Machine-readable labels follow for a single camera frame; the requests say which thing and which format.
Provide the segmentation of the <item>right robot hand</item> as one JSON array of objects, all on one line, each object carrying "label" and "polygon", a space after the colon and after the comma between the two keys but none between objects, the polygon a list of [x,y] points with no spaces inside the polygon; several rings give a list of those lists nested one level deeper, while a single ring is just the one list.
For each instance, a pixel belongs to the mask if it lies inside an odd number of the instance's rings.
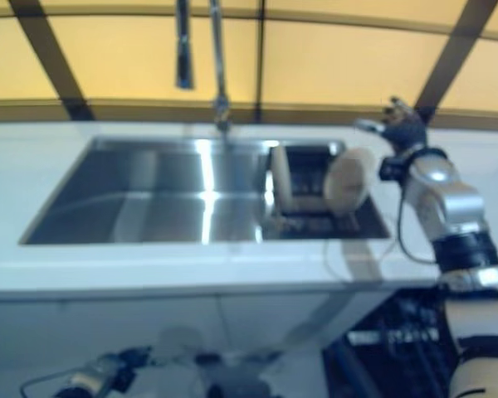
[{"label": "right robot hand", "polygon": [[389,98],[383,119],[356,119],[353,126],[387,141],[396,154],[427,145],[427,127],[417,110],[397,96]]}]

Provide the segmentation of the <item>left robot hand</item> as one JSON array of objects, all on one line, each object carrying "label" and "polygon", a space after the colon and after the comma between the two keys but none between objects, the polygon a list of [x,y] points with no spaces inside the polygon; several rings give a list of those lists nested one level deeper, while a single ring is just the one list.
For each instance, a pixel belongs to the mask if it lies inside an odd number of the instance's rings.
[{"label": "left robot hand", "polygon": [[142,346],[127,348],[118,354],[122,365],[115,379],[117,391],[126,392],[134,382],[138,370],[157,364],[153,351],[152,346]]}]

